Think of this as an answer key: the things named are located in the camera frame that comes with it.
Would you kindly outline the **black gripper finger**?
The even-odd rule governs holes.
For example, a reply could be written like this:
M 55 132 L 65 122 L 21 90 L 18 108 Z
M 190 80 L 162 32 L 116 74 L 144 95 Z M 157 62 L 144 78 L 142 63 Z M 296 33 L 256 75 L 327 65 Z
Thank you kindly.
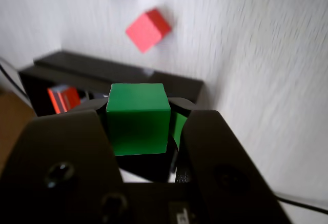
M 169 98 L 186 117 L 180 154 L 189 169 L 190 208 L 199 223 L 289 223 L 247 152 L 216 110 Z
M 1 175 L 1 223 L 127 223 L 122 177 L 95 110 L 24 128 Z

